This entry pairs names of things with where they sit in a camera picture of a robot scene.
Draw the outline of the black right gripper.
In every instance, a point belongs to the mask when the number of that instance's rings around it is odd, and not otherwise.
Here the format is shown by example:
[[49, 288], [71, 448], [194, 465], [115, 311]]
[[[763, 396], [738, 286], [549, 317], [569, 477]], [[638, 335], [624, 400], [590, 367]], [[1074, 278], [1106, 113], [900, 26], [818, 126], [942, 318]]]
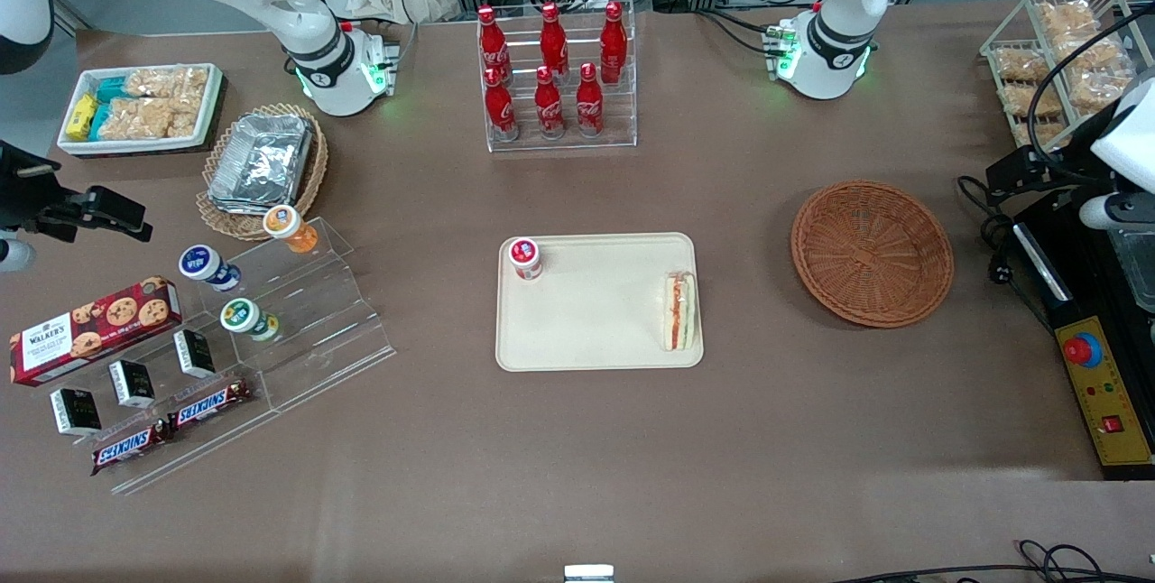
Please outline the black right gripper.
[[90, 218], [79, 221], [74, 190], [61, 187], [61, 164], [28, 154], [8, 142], [1, 152], [1, 229], [50, 237], [74, 237], [76, 229], [107, 230], [137, 242], [152, 240], [146, 207], [107, 187], [90, 187], [82, 203]]

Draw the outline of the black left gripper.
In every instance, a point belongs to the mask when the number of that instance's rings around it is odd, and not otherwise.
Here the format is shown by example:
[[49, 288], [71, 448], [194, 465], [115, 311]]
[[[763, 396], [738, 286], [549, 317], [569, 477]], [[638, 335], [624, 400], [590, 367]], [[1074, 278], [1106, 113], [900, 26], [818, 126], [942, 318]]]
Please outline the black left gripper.
[[1023, 193], [1098, 187], [1098, 179], [1068, 169], [1053, 154], [1023, 148], [1024, 154], [1006, 154], [985, 171], [988, 205], [1003, 205]]

